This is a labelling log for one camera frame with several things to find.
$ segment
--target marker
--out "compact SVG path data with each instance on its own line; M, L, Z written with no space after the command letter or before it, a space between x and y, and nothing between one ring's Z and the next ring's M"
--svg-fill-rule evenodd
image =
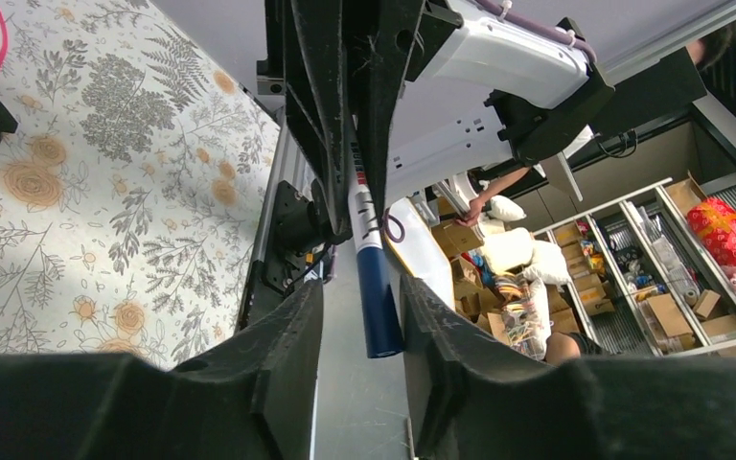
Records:
M391 357L404 349L402 329L382 251L380 220L368 189L354 122L346 122L348 209L356 247L356 272L362 300L365 347L369 358Z

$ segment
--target red bag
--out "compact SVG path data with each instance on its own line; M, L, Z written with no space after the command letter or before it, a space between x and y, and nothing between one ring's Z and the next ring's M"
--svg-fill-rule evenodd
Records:
M717 198L708 198L687 213L690 228L719 265L736 266L736 212Z

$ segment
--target person's knee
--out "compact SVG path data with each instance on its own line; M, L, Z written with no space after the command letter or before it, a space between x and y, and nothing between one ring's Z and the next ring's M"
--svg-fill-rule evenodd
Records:
M565 361L580 357L577 341L564 333L552 333L546 340L547 364L558 366Z

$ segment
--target gray floor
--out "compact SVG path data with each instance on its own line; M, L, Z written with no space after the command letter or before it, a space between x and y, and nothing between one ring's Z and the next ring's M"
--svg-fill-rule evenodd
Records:
M314 458L409 458L403 358L365 356L357 265L350 241L337 248L335 273L336 279L325 289ZM391 280L396 289L399 275L394 270Z

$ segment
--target tablecloth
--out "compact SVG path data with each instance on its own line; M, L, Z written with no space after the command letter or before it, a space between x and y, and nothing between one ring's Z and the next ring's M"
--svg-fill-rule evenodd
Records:
M276 124L148 0L0 8L0 354L170 368L229 337Z

